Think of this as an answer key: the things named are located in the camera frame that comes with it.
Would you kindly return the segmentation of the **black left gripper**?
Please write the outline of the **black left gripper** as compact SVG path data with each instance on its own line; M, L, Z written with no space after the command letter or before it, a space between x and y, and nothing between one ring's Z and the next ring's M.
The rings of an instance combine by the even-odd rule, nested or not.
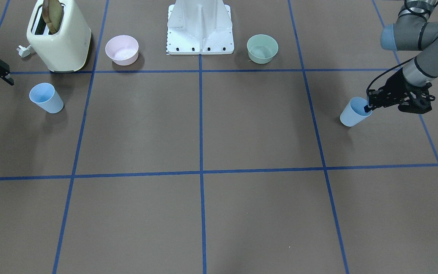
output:
M431 83L424 83L421 87L412 85L405 79L402 70L398 70L388 78L385 85L381 88L367 90L368 104L363 109L366 113L371 113L377 108L398 106L406 97L406 92L414 90L426 91L431 87Z

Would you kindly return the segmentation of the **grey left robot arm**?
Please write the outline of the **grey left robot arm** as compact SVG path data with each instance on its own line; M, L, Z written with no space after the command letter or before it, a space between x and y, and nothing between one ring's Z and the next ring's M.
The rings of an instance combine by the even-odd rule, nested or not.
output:
M438 78L438 22L429 22L435 7L435 0L406 0L397 21L384 27L380 38L383 49L418 54L401 64L381 88L367 88L365 112L395 105L405 113L431 111L435 97L429 88Z

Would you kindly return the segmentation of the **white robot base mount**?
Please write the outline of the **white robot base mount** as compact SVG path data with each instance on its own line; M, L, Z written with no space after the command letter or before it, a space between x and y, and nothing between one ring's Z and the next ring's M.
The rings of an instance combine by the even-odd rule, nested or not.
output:
M177 0L167 9L166 53L233 54L231 7L222 0Z

